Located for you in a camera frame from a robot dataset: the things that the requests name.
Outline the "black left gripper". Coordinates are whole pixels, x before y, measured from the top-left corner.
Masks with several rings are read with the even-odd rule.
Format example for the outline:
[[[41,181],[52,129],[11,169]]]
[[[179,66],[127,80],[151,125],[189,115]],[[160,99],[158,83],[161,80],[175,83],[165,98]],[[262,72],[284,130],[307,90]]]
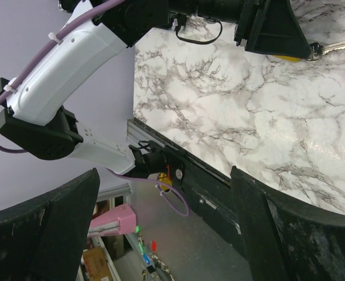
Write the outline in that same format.
[[[234,41],[258,54],[307,59],[311,52],[291,2],[286,0],[243,1]]]

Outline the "silver metal key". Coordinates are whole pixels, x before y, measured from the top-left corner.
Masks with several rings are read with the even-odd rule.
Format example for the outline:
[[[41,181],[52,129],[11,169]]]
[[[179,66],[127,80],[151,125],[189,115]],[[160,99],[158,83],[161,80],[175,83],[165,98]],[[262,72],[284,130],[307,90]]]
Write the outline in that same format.
[[[337,50],[345,50],[345,41],[328,45],[321,45],[318,42],[311,43],[310,55],[306,59],[306,61],[310,63],[315,63],[328,53]]]

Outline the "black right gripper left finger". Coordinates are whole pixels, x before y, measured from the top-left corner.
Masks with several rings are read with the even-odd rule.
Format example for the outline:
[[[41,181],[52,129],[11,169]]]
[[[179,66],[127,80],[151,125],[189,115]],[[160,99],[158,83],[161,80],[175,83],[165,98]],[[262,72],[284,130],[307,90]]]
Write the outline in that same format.
[[[75,280],[98,197],[91,169],[0,211],[0,280]]]

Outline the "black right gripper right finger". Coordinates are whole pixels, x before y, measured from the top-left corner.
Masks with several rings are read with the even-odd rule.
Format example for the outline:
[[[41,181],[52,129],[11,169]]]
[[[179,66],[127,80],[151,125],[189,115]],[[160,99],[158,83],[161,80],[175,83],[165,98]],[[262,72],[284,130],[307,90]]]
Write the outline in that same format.
[[[345,280],[345,215],[231,169],[231,192],[253,280]]]

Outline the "yellow plastic key tag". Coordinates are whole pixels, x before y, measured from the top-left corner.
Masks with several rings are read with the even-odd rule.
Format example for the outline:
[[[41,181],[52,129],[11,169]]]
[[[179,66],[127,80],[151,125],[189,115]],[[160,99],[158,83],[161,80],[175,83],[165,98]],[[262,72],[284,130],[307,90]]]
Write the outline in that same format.
[[[279,58],[279,59],[282,59],[282,60],[290,61],[290,62],[293,62],[293,63],[296,63],[296,62],[301,61],[300,58],[291,57],[291,56],[274,55],[274,57]]]

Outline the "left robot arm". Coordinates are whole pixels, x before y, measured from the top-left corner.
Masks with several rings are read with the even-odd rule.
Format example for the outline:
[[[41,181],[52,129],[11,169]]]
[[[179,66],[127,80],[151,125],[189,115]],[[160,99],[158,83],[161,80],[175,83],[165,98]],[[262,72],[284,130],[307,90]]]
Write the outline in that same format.
[[[119,177],[167,170],[164,152],[112,142],[93,133],[64,102],[104,63],[134,46],[152,28],[179,33],[186,18],[235,24],[247,52],[311,59],[313,50],[289,1],[60,1],[71,14],[15,78],[0,78],[0,134],[14,153],[42,160],[74,157]]]

